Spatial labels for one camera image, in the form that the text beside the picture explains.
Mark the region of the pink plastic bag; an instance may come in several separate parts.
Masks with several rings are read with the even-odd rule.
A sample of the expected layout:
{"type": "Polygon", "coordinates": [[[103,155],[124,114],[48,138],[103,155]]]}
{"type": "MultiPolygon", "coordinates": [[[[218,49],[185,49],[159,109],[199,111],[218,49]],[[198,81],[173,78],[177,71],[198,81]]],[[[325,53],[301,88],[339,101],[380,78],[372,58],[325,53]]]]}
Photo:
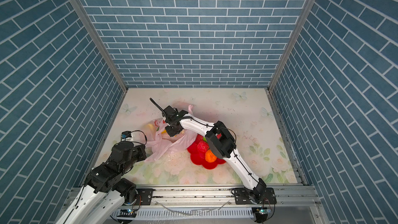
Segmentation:
{"type": "Polygon", "coordinates": [[[197,133],[187,129],[183,129],[176,136],[170,137],[165,130],[166,126],[167,123],[162,116],[143,125],[143,132],[147,137],[146,148],[151,149],[151,155],[147,156],[145,162],[155,162],[165,154],[186,150],[197,137],[197,133]],[[147,129],[146,125],[149,123],[155,125],[155,132],[147,129]]]}

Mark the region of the orange fake tangerine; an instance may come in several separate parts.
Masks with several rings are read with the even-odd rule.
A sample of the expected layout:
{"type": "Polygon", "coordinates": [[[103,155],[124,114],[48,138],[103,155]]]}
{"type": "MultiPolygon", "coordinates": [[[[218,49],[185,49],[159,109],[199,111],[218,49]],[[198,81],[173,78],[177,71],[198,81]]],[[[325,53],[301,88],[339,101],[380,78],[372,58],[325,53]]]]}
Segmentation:
{"type": "Polygon", "coordinates": [[[213,152],[209,149],[205,153],[205,161],[208,163],[214,163],[217,160],[217,156],[213,154],[213,152]]]}

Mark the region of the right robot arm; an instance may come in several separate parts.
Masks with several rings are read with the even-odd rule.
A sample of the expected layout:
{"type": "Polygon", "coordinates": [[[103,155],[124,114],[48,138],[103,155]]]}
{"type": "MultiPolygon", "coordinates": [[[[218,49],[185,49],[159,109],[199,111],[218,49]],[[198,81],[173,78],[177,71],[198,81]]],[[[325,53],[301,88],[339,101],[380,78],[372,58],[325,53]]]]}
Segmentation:
{"type": "Polygon", "coordinates": [[[205,137],[210,151],[217,158],[226,161],[239,176],[247,190],[249,199],[257,204],[264,202],[266,183],[243,160],[236,146],[235,135],[223,122],[212,123],[197,119],[187,111],[179,112],[171,106],[161,112],[165,123],[167,123],[165,127],[167,134],[174,136],[182,130],[190,130],[205,137]]]}

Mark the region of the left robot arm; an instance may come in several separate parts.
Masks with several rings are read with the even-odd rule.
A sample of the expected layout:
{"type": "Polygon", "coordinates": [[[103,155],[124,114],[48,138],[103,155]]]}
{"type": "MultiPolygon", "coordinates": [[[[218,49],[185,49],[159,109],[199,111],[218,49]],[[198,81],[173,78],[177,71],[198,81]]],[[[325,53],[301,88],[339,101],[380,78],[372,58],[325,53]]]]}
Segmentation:
{"type": "Polygon", "coordinates": [[[92,169],[57,224],[102,224],[122,205],[140,203],[136,185],[123,177],[134,164],[147,158],[145,145],[121,141],[109,158],[92,169]]]}

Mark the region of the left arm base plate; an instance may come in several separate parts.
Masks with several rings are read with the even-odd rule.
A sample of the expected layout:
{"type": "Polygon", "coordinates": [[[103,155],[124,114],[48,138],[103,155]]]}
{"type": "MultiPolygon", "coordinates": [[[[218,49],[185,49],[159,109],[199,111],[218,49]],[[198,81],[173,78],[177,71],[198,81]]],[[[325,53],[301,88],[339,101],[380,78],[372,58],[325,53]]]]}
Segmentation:
{"type": "Polygon", "coordinates": [[[136,189],[135,206],[149,206],[151,205],[154,190],[152,188],[136,189]]]}

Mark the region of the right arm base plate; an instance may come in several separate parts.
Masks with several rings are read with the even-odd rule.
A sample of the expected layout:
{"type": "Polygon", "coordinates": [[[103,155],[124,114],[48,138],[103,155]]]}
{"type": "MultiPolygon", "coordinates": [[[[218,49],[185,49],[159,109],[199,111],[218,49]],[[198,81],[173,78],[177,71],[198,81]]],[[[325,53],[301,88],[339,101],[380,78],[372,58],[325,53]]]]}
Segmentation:
{"type": "Polygon", "coordinates": [[[277,203],[273,188],[265,188],[262,192],[248,190],[247,188],[233,188],[231,194],[237,205],[264,204],[274,205],[277,203]]]}

